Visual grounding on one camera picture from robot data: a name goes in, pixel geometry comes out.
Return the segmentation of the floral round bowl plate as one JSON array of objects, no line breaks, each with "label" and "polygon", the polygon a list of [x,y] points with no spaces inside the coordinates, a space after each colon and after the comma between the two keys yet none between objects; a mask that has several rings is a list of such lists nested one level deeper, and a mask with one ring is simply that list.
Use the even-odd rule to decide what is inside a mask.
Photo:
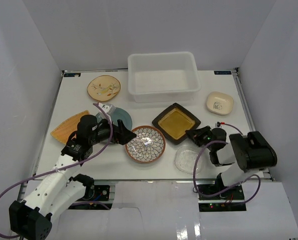
[{"label": "floral round bowl plate", "polygon": [[149,164],[158,160],[166,147],[165,137],[155,127],[142,125],[132,130],[136,137],[125,145],[127,155],[137,163]]}]

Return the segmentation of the black yellow square plate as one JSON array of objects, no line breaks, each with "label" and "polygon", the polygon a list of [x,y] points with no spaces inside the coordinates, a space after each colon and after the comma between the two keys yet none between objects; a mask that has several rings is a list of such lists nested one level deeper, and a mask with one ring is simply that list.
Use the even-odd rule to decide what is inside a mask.
[{"label": "black yellow square plate", "polygon": [[201,121],[189,110],[178,103],[174,103],[161,112],[152,125],[174,145],[179,145],[187,139],[186,131],[195,130]]}]

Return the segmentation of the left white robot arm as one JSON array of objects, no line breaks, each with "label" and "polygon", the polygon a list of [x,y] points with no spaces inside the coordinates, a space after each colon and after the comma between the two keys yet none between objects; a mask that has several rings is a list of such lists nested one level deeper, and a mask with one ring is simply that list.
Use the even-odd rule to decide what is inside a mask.
[{"label": "left white robot arm", "polygon": [[11,230],[28,240],[44,240],[53,221],[74,202],[94,195],[94,179],[77,173],[93,152],[93,146],[107,140],[125,145],[136,137],[122,120],[117,125],[94,115],[84,115],[61,151],[53,173],[47,175],[35,190],[9,208]]}]

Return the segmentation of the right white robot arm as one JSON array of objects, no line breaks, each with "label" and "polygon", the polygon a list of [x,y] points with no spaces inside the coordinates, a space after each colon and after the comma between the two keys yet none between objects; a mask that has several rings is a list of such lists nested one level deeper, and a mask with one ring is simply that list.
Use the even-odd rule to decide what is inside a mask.
[{"label": "right white robot arm", "polygon": [[[252,177],[259,179],[259,171],[277,164],[275,151],[258,131],[251,131],[246,135],[240,131],[227,135],[220,127],[205,126],[187,130],[186,135],[195,145],[201,147],[193,167],[193,188],[202,198],[227,199],[234,188]],[[214,184],[198,185],[197,165],[205,150],[209,150],[209,158],[214,166],[229,168],[217,175]]]}]

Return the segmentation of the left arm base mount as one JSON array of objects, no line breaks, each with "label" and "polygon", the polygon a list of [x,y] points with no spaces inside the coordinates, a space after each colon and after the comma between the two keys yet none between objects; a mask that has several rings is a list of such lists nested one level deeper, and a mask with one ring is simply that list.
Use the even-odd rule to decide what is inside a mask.
[{"label": "left arm base mount", "polygon": [[113,185],[95,185],[86,198],[73,203],[70,210],[110,210],[113,205],[115,187]]}]

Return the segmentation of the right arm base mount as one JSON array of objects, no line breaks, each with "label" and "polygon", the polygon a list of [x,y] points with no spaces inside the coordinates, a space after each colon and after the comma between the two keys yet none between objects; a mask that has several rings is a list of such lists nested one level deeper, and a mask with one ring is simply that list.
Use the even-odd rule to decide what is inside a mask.
[{"label": "right arm base mount", "polygon": [[245,212],[246,204],[242,186],[236,186],[213,197],[198,195],[200,213]]}]

